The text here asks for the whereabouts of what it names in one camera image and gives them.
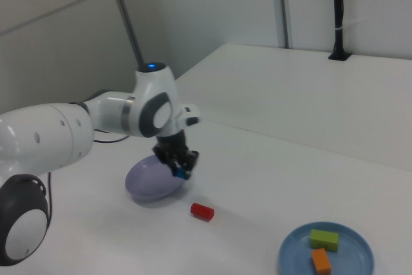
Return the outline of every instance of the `red block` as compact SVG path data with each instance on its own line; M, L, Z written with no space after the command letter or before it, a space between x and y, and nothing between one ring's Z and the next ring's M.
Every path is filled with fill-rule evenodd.
M193 203L191 207L191 213L194 217L209 222L214 216L214 209L201 204Z

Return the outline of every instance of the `black cable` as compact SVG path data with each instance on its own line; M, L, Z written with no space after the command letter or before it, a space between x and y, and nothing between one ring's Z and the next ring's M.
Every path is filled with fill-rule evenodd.
M123 140L125 140L129 137L130 137L129 135L126 135L125 137L122 137L122 138L120 138L118 140L114 140L114 141L99 141L99 140L93 140L93 141L96 142L96 143L110 144L110 143L117 143L117 142L123 141Z
M49 172L48 179L47 179L48 187L49 187L49 208L50 208L50 217L49 217L49 222L48 226L50 225L50 222L52 222L52 216L53 216L53 202L52 202L52 174Z

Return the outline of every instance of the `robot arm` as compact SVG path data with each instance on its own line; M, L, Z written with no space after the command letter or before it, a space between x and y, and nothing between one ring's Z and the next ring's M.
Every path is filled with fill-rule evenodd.
M76 104L42 104L0 115L0 265L23 261L40 246L50 222L39 175L88 154L94 129L156 136L153 148L174 176L188 179L198 153L184 128L200 121L193 105L178 102L169 67L150 63L132 93L108 91Z

